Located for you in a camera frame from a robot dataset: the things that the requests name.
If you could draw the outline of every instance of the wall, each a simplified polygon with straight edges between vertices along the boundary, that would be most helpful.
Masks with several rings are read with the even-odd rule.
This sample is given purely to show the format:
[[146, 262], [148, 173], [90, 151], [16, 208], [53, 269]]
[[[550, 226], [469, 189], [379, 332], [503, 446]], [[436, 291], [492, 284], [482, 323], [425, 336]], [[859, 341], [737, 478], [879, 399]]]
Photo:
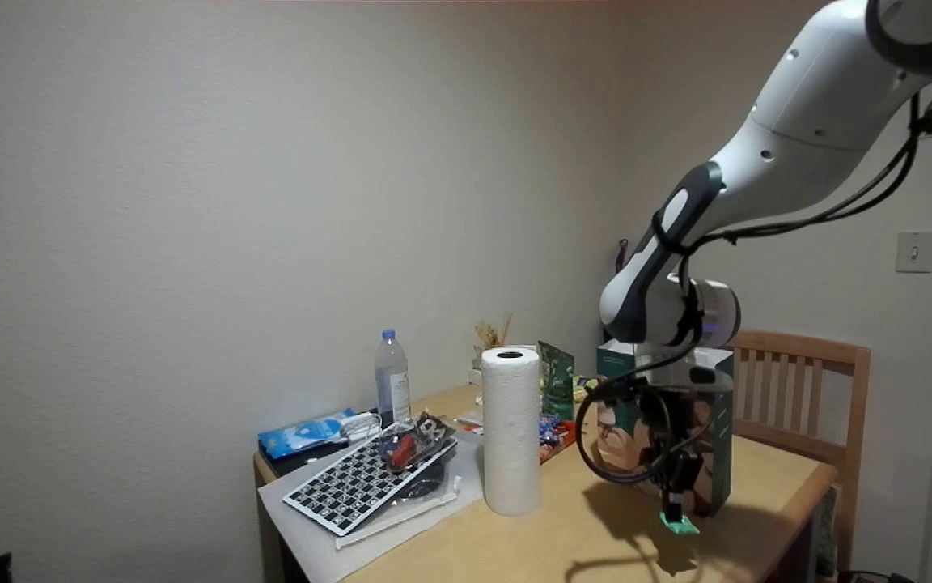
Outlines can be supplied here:
[[261, 429], [478, 318], [582, 361], [620, 208], [613, 6], [0, 0], [0, 548], [256, 581]]
[[[799, 5], [648, 5], [634, 21], [634, 200], [648, 219], [678, 180], [745, 120]], [[837, 192], [853, 192], [903, 141], [903, 114]], [[803, 332], [874, 351], [853, 567], [932, 581], [932, 276], [898, 276], [898, 234], [932, 234], [932, 141], [907, 189], [874, 214], [767, 243], [712, 246], [694, 276], [742, 291], [747, 329]]]

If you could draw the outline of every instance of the chair back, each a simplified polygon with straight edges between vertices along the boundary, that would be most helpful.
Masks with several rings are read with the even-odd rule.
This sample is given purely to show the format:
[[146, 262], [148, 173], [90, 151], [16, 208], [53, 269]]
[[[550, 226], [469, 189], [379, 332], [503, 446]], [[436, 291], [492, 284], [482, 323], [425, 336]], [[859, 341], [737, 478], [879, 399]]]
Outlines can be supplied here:
[[837, 567], [850, 567], [870, 351], [779, 332], [742, 332], [736, 434], [837, 470]]

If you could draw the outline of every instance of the small object on table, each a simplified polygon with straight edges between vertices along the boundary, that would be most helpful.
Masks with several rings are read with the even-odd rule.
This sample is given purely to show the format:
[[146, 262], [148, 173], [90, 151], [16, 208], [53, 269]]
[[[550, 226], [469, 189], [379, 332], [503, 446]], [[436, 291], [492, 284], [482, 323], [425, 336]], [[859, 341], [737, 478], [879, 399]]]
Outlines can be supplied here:
[[559, 421], [552, 414], [545, 414], [536, 434], [541, 434], [536, 453], [541, 453], [541, 463], [547, 463], [559, 451], [572, 446], [575, 431], [572, 431], [572, 421]]
[[[449, 442], [449, 429], [440, 425], [440, 431], [436, 425], [440, 421], [430, 414], [407, 431], [395, 425], [290, 489], [283, 503], [294, 505], [330, 536], [345, 537], [388, 503], [425, 495], [433, 484], [440, 486], [443, 463], [455, 445]], [[393, 470], [393, 453], [404, 438], [411, 438], [413, 453]]]
[[694, 489], [700, 478], [702, 458], [694, 446], [679, 446], [660, 459], [656, 484], [665, 489], [660, 500], [660, 522], [673, 536], [700, 536], [700, 529], [689, 522], [683, 500]]

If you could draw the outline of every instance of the plastic bottle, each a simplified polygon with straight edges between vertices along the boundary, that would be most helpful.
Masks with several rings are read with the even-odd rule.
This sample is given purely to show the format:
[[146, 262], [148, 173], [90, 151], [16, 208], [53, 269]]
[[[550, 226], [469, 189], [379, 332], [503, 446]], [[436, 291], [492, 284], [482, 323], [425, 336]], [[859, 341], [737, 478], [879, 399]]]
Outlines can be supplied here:
[[407, 417], [407, 358], [395, 332], [381, 332], [375, 351], [375, 401], [381, 429]]

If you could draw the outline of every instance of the white robotic arm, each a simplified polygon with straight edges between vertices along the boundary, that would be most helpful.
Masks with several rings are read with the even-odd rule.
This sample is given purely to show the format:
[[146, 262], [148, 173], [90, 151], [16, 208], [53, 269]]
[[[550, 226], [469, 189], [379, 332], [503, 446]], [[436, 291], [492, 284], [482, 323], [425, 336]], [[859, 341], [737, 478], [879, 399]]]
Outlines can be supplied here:
[[[689, 529], [679, 500], [702, 468], [678, 394], [716, 384], [694, 366], [689, 351], [724, 348], [737, 332], [737, 298], [729, 284], [689, 280], [689, 257], [709, 239], [791, 234], [879, 205], [913, 169], [918, 137], [932, 132], [932, 103], [918, 110], [918, 90], [932, 83], [932, 39], [892, 37], [884, 22], [907, 6], [879, 5], [837, 0], [803, 27], [745, 127], [709, 161], [689, 169], [601, 291], [601, 329], [616, 341], [640, 344], [640, 353], [628, 377], [589, 389], [575, 414], [580, 442], [586, 412], [616, 407], [640, 412], [660, 438], [640, 470], [594, 463], [586, 442], [580, 453], [613, 484], [655, 480], [665, 494], [660, 519], [673, 531]], [[826, 210], [764, 224], [826, 200], [903, 103], [911, 103], [911, 141], [866, 189]]]
[[745, 127], [678, 184], [628, 267], [605, 284], [600, 318], [613, 336], [651, 351], [687, 336], [702, 348], [730, 341], [737, 300], [724, 284], [689, 283], [694, 246], [729, 224], [826, 200], [890, 116], [932, 83], [932, 41], [890, 39], [879, 27], [888, 6], [876, 5], [837, 0], [803, 27]]

